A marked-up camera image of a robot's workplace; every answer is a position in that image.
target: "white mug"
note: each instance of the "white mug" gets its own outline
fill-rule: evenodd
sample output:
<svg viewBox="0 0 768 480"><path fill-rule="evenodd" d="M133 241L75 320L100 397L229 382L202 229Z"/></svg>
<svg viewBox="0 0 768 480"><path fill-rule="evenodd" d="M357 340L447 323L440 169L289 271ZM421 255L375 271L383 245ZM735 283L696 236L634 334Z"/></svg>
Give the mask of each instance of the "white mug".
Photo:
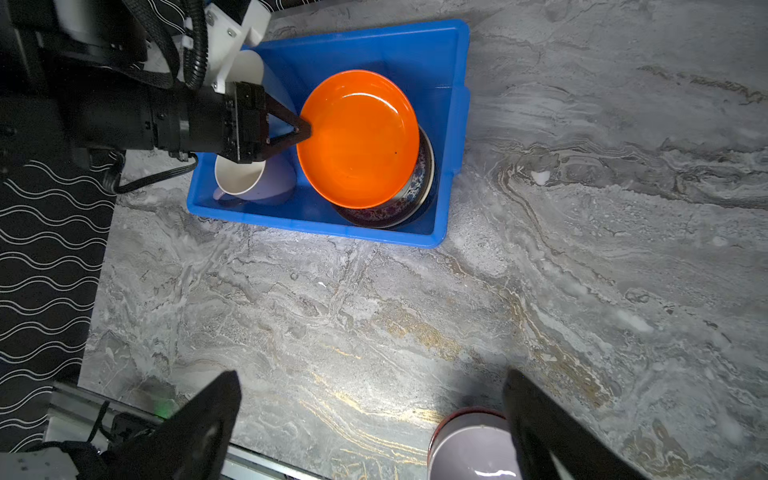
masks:
<svg viewBox="0 0 768 480"><path fill-rule="evenodd" d="M255 51L242 50L237 53L227 80L263 84L268 94L291 111L296 111L285 87ZM292 127L270 116L271 137L290 131L293 131ZM288 161L289 155L289 152L284 151L266 161L252 164L237 164L217 155L214 173L219 187L214 191L214 199L219 200L224 194L229 194L266 204L281 204L288 200L296 186L296 171Z"/></svg>
<svg viewBox="0 0 768 480"><path fill-rule="evenodd" d="M236 164L218 155L214 173L219 185L214 191L215 200L229 194L248 201L281 204L296 186L296 171L281 154L252 164Z"/></svg>

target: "stacked plates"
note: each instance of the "stacked plates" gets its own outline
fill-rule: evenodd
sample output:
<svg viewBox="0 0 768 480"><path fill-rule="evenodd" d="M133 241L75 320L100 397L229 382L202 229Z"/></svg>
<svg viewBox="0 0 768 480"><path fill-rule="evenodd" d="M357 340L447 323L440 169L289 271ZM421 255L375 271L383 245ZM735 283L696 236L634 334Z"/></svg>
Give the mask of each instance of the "stacked plates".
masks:
<svg viewBox="0 0 768 480"><path fill-rule="evenodd" d="M307 98L301 116L313 130L296 147L301 168L343 218L390 228L425 203L434 151L408 98L389 79L364 70L335 74Z"/></svg>

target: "orange bowl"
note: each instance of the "orange bowl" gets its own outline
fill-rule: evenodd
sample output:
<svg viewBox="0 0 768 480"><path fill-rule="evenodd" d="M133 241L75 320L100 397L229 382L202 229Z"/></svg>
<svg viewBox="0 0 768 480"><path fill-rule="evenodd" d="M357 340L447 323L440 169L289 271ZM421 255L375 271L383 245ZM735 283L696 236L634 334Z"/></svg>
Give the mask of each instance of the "orange bowl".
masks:
<svg viewBox="0 0 768 480"><path fill-rule="evenodd" d="M371 208L394 197L413 173L419 124L408 98L388 78L366 70L328 77L301 116L312 137L296 146L315 190L346 208Z"/></svg>

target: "marble countertop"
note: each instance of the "marble countertop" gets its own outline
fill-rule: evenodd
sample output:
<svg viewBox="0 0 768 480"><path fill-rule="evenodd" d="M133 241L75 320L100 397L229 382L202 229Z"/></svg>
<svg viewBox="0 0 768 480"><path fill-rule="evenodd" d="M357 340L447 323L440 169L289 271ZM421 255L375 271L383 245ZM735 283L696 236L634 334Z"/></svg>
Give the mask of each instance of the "marble countertop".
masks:
<svg viewBox="0 0 768 480"><path fill-rule="evenodd" d="M766 478L768 4L345 2L270 38L444 18L472 30L445 242L194 217L189 177L124 195L80 386L166 412L236 369L235 443L425 478L514 366L649 477Z"/></svg>

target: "blue plastic bin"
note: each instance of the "blue plastic bin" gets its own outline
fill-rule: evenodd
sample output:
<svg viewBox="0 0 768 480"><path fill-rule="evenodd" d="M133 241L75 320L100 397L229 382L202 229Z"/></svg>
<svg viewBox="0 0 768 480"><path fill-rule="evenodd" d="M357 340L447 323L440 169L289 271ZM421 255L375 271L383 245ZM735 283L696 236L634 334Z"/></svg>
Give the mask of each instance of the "blue plastic bin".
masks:
<svg viewBox="0 0 768 480"><path fill-rule="evenodd" d="M448 227L453 177L462 168L469 110L469 90L464 86L468 48L469 28L460 20L268 41L255 48L299 111L320 82L355 68L380 73L406 93L432 142L437 163L430 198L408 223L392 230L353 226L312 188L301 171L295 148L283 153L290 156L298 174L296 190L286 203L220 206L212 197L216 155L201 154L187 208L195 215L230 222L437 247Z"/></svg>

